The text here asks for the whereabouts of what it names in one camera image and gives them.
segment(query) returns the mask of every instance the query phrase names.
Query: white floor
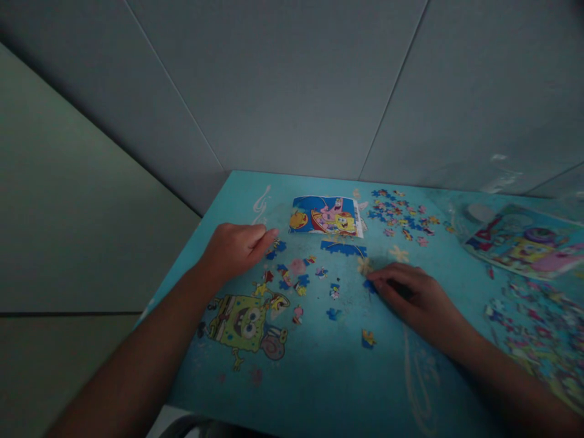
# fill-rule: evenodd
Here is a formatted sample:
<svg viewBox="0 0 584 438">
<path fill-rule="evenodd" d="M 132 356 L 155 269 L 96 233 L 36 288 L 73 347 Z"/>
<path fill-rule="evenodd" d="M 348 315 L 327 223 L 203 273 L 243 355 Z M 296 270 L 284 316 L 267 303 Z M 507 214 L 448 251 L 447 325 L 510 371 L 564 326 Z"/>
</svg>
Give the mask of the white floor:
<svg viewBox="0 0 584 438">
<path fill-rule="evenodd" d="M 0 436 L 42 436 L 136 320 L 0 318 Z"/>
</svg>

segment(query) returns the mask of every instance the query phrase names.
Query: patrick star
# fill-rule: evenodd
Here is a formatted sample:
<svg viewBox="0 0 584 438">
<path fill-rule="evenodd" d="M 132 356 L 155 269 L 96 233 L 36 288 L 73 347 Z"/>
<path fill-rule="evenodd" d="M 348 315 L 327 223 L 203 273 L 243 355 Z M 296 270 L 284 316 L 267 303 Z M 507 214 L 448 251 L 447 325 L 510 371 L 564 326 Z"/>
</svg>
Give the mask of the patrick star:
<svg viewBox="0 0 584 438">
<path fill-rule="evenodd" d="M 334 222 L 335 216 L 342 212 L 342 198 L 337 198 L 335 205 L 329 210 L 329 206 L 324 206 L 321 209 L 322 218 L 326 222 Z"/>
<path fill-rule="evenodd" d="M 564 273 L 584 260 L 584 254 L 576 255 L 583 249 L 584 243 L 567 246 L 538 260 L 531 267 L 541 273 Z"/>
</svg>

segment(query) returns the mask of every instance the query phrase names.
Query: puzzle picture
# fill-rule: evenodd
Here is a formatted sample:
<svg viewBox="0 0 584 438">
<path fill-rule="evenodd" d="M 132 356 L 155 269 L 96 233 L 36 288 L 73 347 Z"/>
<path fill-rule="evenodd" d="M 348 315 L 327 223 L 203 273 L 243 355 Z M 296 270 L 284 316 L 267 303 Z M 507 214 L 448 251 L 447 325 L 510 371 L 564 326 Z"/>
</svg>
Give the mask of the puzzle picture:
<svg viewBox="0 0 584 438">
<path fill-rule="evenodd" d="M 510 204 L 464 246 L 496 266 L 548 280 L 584 262 L 584 227 Z"/>
<path fill-rule="evenodd" d="M 340 196 L 301 196 L 292 203 L 290 233 L 363 237 L 358 203 Z"/>
</svg>

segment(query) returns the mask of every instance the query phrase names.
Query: left hand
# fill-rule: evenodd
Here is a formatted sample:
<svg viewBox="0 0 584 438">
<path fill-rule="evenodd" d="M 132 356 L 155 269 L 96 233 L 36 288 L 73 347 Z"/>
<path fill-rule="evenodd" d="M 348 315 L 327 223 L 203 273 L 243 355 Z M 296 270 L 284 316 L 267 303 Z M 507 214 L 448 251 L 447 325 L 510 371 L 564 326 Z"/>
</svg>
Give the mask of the left hand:
<svg viewBox="0 0 584 438">
<path fill-rule="evenodd" d="M 211 236 L 196 267 L 222 286 L 258 264 L 278 233 L 278 228 L 267 231 L 261 224 L 221 224 Z"/>
</svg>

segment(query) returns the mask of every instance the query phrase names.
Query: right hand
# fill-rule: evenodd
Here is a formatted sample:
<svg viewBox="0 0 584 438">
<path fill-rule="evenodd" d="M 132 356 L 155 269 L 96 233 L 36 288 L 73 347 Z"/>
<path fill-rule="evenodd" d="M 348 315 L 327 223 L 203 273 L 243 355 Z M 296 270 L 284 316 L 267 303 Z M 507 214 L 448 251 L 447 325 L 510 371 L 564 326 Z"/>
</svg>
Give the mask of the right hand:
<svg viewBox="0 0 584 438">
<path fill-rule="evenodd" d="M 482 336 L 450 301 L 440 284 L 423 269 L 392 263 L 367 276 L 379 295 L 422 338 L 450 358 L 463 363 Z M 413 295 L 402 298 L 387 281 L 407 286 Z"/>
</svg>

